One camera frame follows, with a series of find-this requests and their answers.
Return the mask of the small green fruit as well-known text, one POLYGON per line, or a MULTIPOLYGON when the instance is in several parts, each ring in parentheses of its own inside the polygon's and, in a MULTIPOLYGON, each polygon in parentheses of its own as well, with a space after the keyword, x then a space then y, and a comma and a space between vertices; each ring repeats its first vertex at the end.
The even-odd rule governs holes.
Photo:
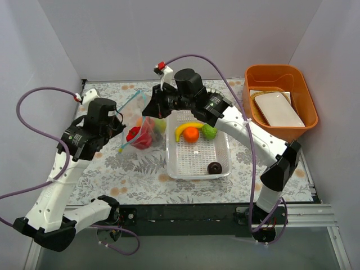
POLYGON ((155 129, 160 134, 163 134, 167 128, 167 121, 164 119, 155 119, 155 129))

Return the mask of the clear zip top bag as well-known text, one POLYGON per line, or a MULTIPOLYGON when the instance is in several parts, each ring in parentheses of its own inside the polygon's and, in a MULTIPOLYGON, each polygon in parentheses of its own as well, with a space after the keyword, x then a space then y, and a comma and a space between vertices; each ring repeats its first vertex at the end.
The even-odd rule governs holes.
POLYGON ((125 125, 120 134, 120 153, 150 151, 164 143, 167 122, 142 115, 149 103, 150 96, 137 91, 116 111, 116 116, 125 125))

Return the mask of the red bell pepper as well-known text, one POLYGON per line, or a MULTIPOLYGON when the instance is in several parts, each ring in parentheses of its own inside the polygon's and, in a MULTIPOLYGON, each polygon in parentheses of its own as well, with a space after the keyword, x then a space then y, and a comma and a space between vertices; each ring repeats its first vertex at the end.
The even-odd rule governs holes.
POLYGON ((153 139, 151 133, 151 125, 144 122, 141 126, 131 128, 126 136, 126 140, 131 146, 144 150, 152 145, 153 139))

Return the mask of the peach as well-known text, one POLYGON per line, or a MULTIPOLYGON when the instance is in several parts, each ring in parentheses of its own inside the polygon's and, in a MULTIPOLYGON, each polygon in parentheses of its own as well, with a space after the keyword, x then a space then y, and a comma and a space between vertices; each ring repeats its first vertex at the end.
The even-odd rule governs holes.
POLYGON ((155 121, 150 117, 140 117, 136 122, 137 127, 141 127, 143 129, 153 130, 155 128, 155 121))

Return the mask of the black grape bunch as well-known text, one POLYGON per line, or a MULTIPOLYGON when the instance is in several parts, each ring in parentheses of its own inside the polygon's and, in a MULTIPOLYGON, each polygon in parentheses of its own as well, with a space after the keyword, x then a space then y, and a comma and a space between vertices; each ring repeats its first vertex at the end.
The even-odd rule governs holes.
POLYGON ((153 143, 158 143, 163 140, 163 134, 159 132, 154 132, 152 135, 153 143))

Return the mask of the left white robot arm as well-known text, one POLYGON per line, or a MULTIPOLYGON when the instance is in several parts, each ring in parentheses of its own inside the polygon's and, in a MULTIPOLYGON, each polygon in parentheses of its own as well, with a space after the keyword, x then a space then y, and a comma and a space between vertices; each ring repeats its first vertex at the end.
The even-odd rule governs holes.
POLYGON ((70 195, 95 153, 125 128, 116 116, 115 101, 97 97, 86 107, 83 125, 79 120, 72 122, 61 137, 70 152, 58 145, 46 187, 27 215, 12 225, 41 247, 57 252, 65 250, 79 231, 97 222, 113 225, 120 217, 120 204, 106 195, 65 213, 70 195))

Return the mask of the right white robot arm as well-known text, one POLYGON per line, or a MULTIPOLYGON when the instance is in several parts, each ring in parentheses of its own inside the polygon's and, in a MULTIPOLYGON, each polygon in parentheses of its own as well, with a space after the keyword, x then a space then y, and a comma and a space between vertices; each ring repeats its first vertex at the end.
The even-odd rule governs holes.
POLYGON ((271 135, 250 119, 219 92, 209 92, 201 76, 193 69, 173 72, 168 66, 155 67, 160 84, 152 89, 144 116, 164 119, 174 110, 189 110, 199 121, 226 133, 255 152, 267 166, 260 180, 263 187, 256 201, 255 219, 270 222, 285 185, 298 166, 301 146, 271 135))

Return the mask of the blue striped round plate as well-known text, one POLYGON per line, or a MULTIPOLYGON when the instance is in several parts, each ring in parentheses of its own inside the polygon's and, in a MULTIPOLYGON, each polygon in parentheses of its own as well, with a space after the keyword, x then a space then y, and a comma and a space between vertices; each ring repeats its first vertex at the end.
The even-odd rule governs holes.
POLYGON ((223 93, 222 93, 220 90, 218 90, 218 89, 215 89, 215 88, 212 88, 212 87, 208 87, 208 88, 207 88, 207 91, 208 91, 208 94, 210 94, 210 95, 216 94, 216 95, 220 95, 220 96, 223 97, 223 93))

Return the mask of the orange fruit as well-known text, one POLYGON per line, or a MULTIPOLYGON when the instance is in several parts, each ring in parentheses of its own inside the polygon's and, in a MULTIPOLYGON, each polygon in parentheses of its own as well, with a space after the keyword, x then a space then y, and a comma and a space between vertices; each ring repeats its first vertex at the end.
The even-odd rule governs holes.
POLYGON ((200 137, 199 130, 195 127, 186 128, 182 135, 184 140, 188 143, 195 143, 200 137))

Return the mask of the large green custard apple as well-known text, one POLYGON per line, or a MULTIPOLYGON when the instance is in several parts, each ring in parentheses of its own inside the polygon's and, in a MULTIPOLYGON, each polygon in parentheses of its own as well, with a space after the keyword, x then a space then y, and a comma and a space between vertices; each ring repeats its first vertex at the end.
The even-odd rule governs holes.
POLYGON ((204 124, 201 128, 202 135, 207 140, 213 140, 216 138, 218 130, 209 124, 204 124))

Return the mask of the white plastic basket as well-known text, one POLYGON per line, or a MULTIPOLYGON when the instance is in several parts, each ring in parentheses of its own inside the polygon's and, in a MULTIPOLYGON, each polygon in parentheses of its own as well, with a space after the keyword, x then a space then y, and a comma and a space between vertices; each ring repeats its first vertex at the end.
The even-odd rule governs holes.
POLYGON ((183 138, 176 141, 175 130, 183 123, 196 122, 190 111, 173 111, 166 119, 166 170, 174 179, 216 179, 232 172, 232 160, 228 137, 218 132, 213 140, 200 134, 197 142, 188 143, 183 138), (209 174, 208 165, 218 162, 222 172, 209 174))

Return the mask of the dark purple mangosteen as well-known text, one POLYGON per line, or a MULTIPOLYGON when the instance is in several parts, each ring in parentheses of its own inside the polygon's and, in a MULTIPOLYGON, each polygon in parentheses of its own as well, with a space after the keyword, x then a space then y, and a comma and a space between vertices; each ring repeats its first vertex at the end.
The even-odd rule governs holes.
POLYGON ((211 162, 208 166, 207 166, 207 172, 210 175, 213 174, 221 174, 223 171, 222 169, 222 165, 219 162, 211 162))

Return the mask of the orange plastic bin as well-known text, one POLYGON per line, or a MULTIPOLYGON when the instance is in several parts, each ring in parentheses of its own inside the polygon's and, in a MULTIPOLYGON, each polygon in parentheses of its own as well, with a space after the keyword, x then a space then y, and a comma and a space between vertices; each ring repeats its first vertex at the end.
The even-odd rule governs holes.
POLYGON ((246 116, 270 134, 287 142, 297 140, 318 123, 318 115, 302 72, 291 65, 253 65, 245 71, 242 90, 246 116), (304 123, 304 127, 272 127, 258 109, 251 90, 289 92, 291 105, 304 123))

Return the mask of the white rectangular plate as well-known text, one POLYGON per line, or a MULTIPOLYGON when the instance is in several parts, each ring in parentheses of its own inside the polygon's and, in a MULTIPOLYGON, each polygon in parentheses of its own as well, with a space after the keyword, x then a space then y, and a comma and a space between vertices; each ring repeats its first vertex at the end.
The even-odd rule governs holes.
POLYGON ((269 94, 257 100, 268 124, 272 127, 305 127, 299 115, 283 96, 269 94))

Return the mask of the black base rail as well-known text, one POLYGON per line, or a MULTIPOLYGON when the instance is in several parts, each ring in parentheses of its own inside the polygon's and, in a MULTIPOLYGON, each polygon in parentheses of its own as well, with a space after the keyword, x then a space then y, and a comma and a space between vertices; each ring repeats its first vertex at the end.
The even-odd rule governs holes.
POLYGON ((122 205, 120 225, 139 236, 251 237, 248 203, 122 205))

